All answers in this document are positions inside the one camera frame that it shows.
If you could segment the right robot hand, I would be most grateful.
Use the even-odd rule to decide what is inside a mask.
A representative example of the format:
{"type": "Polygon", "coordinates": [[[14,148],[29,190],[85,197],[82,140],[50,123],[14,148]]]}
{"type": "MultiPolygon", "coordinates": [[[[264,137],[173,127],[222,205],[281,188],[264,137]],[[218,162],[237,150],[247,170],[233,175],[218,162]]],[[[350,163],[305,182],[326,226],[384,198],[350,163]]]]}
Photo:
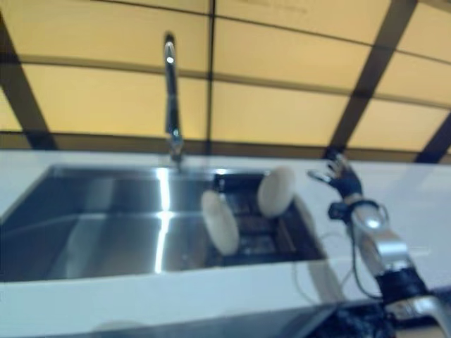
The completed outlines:
{"type": "Polygon", "coordinates": [[[307,175],[336,189],[343,199],[353,194],[363,194],[361,181],[345,155],[330,150],[326,154],[326,160],[327,172],[308,170],[307,175]]]}

